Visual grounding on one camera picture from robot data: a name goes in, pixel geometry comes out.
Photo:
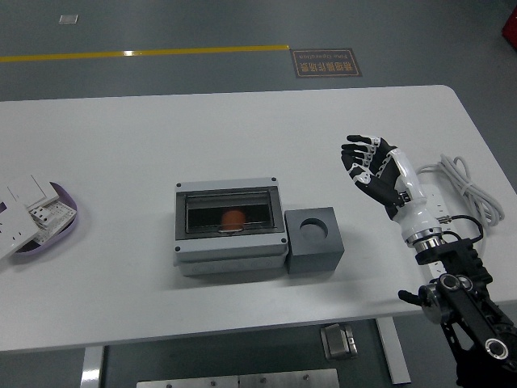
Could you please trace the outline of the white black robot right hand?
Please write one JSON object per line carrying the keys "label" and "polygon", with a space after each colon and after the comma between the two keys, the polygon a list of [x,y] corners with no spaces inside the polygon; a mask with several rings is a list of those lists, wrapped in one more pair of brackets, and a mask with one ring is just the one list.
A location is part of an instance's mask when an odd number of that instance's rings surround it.
{"label": "white black robot right hand", "polygon": [[354,185],[385,207],[416,251],[443,244],[439,222],[427,208],[427,195],[405,153],[382,137],[347,136],[341,159]]}

